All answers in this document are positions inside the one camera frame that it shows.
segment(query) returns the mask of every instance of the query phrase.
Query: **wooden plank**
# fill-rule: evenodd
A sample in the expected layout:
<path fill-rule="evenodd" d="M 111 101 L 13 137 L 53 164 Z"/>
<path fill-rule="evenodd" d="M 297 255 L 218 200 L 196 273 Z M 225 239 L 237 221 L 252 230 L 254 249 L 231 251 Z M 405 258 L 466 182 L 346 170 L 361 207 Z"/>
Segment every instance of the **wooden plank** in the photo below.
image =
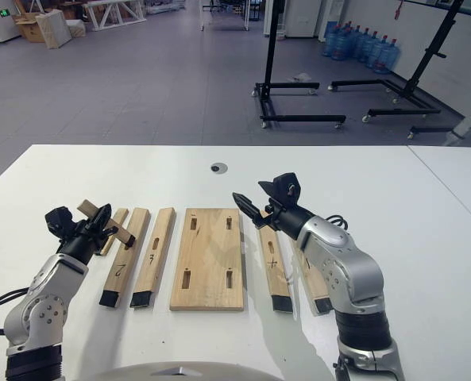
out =
<path fill-rule="evenodd" d="M 129 277 L 133 272 L 134 264 L 137 262 L 138 254 L 145 239 L 145 232 L 149 226 L 149 220 L 150 213 L 147 209 L 134 209 L 127 226 L 128 231 L 135 237 L 134 244 L 130 248 L 123 243 L 120 244 L 102 291 L 100 305 L 118 306 Z"/>
<path fill-rule="evenodd" d="M 170 310 L 244 309 L 238 209 L 187 209 Z"/>
<path fill-rule="evenodd" d="M 174 221 L 175 210 L 173 208 L 161 209 L 157 214 L 140 275 L 134 287 L 131 307 L 148 306 L 152 293 L 157 291 Z"/>
<path fill-rule="evenodd" d="M 268 291 L 272 298 L 272 308 L 275 311 L 293 312 L 277 234 L 268 226 L 259 229 L 258 233 L 264 256 L 265 272 L 267 273 Z"/>
<path fill-rule="evenodd" d="M 89 200 L 83 200 L 83 202 L 78 206 L 80 212 L 85 214 L 89 218 L 93 218 L 96 213 L 98 213 L 98 207 L 94 205 Z M 106 229 L 111 228 L 112 226 L 117 226 L 118 231 L 114 234 L 114 236 L 119 239 L 124 244 L 132 244 L 133 238 L 131 233 L 124 229 L 120 224 L 115 222 L 113 219 L 110 219 L 108 223 L 106 223 Z"/>
<path fill-rule="evenodd" d="M 124 222 L 125 218 L 129 214 L 129 211 L 126 208 L 119 208 L 114 214 L 114 217 L 112 218 L 115 222 L 117 222 L 119 225 L 122 225 Z M 102 247 L 101 251 L 99 252 L 100 256 L 105 256 L 108 254 L 110 251 L 111 245 L 115 241 L 115 235 L 109 236 L 108 241 L 106 241 L 105 245 Z"/>
<path fill-rule="evenodd" d="M 322 273 L 309 263 L 302 250 L 297 247 L 297 241 L 290 240 L 290 242 L 303 274 L 304 288 L 310 300 L 311 308 L 314 308 L 318 314 L 328 313 L 332 310 L 332 304 Z"/>

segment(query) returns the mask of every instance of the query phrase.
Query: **white stand frame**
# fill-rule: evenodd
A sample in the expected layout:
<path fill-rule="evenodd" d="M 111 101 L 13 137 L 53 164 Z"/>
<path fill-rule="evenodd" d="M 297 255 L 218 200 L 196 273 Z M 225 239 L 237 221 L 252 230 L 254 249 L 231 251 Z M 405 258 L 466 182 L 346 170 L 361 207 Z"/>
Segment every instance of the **white stand frame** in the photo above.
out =
<path fill-rule="evenodd" d="M 203 22 L 203 6 L 210 6 L 210 0 L 207 0 L 209 4 L 204 4 L 204 0 L 199 0 L 198 4 L 200 6 L 200 30 L 204 30 L 205 25 Z M 249 30 L 249 7 L 251 6 L 250 4 L 251 0 L 246 0 L 245 2 L 245 15 L 244 15 L 244 30 Z"/>
<path fill-rule="evenodd" d="M 39 8 L 39 11 L 44 13 L 43 6 L 41 5 L 40 0 L 32 0 L 32 2 L 30 3 L 29 12 L 32 13 L 32 8 L 34 7 L 34 3 L 37 4 L 37 8 Z"/>
<path fill-rule="evenodd" d="M 126 5 L 127 2 L 136 2 L 138 4 L 136 13 L 134 13 L 133 10 Z M 105 12 L 102 16 L 101 22 L 98 23 L 98 21 L 95 18 L 93 7 L 105 6 L 105 5 L 108 5 L 108 6 L 105 8 Z M 88 2 L 84 4 L 83 6 L 85 7 L 89 15 L 91 16 L 92 24 L 94 25 L 95 31 L 116 28 L 118 26 L 131 25 L 137 22 L 147 21 L 147 19 L 144 18 L 144 15 L 143 15 L 143 7 L 141 4 L 141 0 L 98 0 L 97 2 Z M 121 11 L 118 8 L 118 6 L 122 6 L 122 8 L 124 8 L 131 15 L 133 20 L 132 21 L 122 20 Z M 105 25 L 106 20 L 108 19 L 108 16 L 110 15 L 110 12 L 112 11 L 114 11 L 115 14 L 117 15 L 118 23 L 106 26 Z"/>

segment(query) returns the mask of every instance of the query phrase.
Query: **rolling cart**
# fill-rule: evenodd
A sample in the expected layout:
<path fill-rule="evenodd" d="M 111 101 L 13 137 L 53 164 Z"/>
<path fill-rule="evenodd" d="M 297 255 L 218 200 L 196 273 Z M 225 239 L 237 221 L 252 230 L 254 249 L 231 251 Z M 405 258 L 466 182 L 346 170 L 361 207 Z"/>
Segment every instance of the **rolling cart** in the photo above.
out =
<path fill-rule="evenodd" d="M 410 109 L 369 109 L 368 113 L 362 117 L 362 121 L 364 123 L 369 122 L 371 117 L 375 117 L 377 115 L 422 115 L 423 117 L 426 117 L 428 114 L 440 114 L 440 109 L 433 107 L 428 102 L 419 98 L 414 94 L 414 92 L 419 85 L 420 76 L 423 74 L 424 70 L 426 70 L 426 67 L 429 64 L 431 58 L 433 58 L 433 56 L 446 58 L 446 55 L 440 52 L 440 48 L 447 38 L 450 29 L 456 23 L 454 18 L 461 8 L 463 1 L 464 0 L 454 0 L 452 6 L 449 9 L 449 12 L 443 19 L 440 28 L 431 41 L 431 44 L 426 49 L 426 53 L 420 61 L 419 66 L 415 69 L 413 76 L 407 81 L 404 87 L 400 87 L 397 83 L 394 83 L 388 79 L 367 79 L 354 81 L 333 81 L 329 85 L 328 90 L 336 91 L 339 87 L 342 86 L 384 85 L 387 87 L 386 91 L 388 93 L 391 91 L 396 93 L 396 96 L 392 100 L 393 104 L 397 105 L 400 102 L 400 99 L 403 98 L 407 99 L 410 103 L 416 106 L 416 108 Z"/>
<path fill-rule="evenodd" d="M 265 79 L 263 83 L 255 83 L 251 95 L 258 97 L 262 115 L 260 116 L 261 128 L 266 129 L 270 121 L 334 121 L 335 128 L 340 129 L 346 120 L 346 115 L 276 115 L 272 99 L 271 89 L 309 89 L 309 94 L 316 94 L 319 83 L 271 83 L 272 65 L 274 63 L 274 51 L 276 50 L 277 23 L 280 14 L 284 12 L 284 0 L 274 0 L 272 7 L 272 21 L 268 41 L 267 65 L 265 67 Z"/>

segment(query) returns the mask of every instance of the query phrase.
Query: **cardboard box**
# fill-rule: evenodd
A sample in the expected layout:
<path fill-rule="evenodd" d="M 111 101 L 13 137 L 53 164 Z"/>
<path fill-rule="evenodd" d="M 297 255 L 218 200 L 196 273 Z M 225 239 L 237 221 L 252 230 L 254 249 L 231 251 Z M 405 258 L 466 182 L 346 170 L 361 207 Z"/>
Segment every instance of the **cardboard box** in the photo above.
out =
<path fill-rule="evenodd" d="M 60 48 L 71 39 L 71 33 L 61 10 L 38 15 L 36 21 L 48 49 Z"/>
<path fill-rule="evenodd" d="M 41 13 L 24 13 L 13 16 L 14 23 L 17 25 L 20 34 L 28 42 L 44 42 L 43 33 L 36 21 L 36 16 Z"/>
<path fill-rule="evenodd" d="M 85 24 L 81 20 L 66 20 L 66 24 L 68 24 L 69 33 L 71 37 L 85 37 L 86 29 Z"/>

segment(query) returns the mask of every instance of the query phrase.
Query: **wooden leg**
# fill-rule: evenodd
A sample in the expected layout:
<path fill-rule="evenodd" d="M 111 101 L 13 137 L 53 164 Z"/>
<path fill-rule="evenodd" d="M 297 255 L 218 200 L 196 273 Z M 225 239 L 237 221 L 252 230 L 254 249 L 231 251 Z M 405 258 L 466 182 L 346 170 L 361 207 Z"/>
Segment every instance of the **wooden leg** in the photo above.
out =
<path fill-rule="evenodd" d="M 121 296 L 125 291 L 129 277 L 133 273 L 134 264 L 140 255 L 145 232 L 149 226 L 150 213 L 147 209 L 135 208 L 127 229 L 136 237 L 134 245 L 126 248 L 121 244 L 106 279 L 99 304 L 107 307 L 118 307 Z"/>
<path fill-rule="evenodd" d="M 267 273 L 268 291 L 272 308 L 280 312 L 293 312 L 290 290 L 284 272 L 283 256 L 274 230 L 265 226 L 258 230 Z"/>
<path fill-rule="evenodd" d="M 141 265 L 137 285 L 134 287 L 131 307 L 146 307 L 150 297 L 156 293 L 159 286 L 160 274 L 164 262 L 170 236 L 172 235 L 175 211 L 173 208 L 161 209 L 157 215 L 145 259 Z"/>

